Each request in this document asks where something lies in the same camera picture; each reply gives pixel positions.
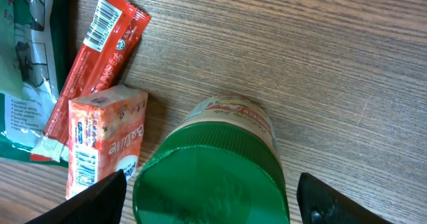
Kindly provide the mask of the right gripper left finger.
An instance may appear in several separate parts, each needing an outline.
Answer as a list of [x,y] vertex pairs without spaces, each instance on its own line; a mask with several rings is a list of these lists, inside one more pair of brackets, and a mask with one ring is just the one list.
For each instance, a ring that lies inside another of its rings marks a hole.
[[127,181],[116,171],[26,224],[118,224]]

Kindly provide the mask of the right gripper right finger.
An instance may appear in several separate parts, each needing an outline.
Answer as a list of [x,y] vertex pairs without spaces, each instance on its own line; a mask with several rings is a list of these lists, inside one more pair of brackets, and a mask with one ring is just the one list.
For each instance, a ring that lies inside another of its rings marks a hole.
[[303,224],[391,224],[309,173],[296,193]]

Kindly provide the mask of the clear teal small packet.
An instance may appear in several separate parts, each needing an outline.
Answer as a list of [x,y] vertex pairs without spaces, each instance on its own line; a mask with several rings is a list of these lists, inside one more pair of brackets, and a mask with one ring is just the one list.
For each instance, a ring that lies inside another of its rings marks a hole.
[[1,0],[1,93],[22,98],[23,81],[15,50],[13,0]]

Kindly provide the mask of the green white wipes packet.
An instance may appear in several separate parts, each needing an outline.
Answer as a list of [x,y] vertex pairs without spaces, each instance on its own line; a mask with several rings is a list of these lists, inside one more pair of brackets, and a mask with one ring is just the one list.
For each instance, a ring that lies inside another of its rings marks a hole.
[[1,93],[1,156],[66,167],[64,160],[31,161],[30,154],[58,101],[70,69],[69,11],[73,0],[13,0],[15,50],[22,98]]

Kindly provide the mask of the green lid jar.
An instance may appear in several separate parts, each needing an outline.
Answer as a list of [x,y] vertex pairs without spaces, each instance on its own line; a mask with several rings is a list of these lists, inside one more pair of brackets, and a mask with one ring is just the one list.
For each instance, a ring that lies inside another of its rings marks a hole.
[[276,136],[267,113],[238,95],[202,101],[137,176],[138,223],[288,223]]

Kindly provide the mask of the red stick sachet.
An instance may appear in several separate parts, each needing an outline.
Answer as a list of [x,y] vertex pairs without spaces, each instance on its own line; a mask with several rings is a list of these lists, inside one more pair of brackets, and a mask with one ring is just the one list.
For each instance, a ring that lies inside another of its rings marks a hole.
[[113,85],[151,17],[126,0],[98,0],[58,101],[30,154],[31,161],[68,160],[68,102]]

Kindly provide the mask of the small orange white box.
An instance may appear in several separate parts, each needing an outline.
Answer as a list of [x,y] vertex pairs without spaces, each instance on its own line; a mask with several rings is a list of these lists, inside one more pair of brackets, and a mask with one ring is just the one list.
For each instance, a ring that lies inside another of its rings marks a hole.
[[108,175],[136,172],[148,92],[116,85],[69,101],[70,199]]

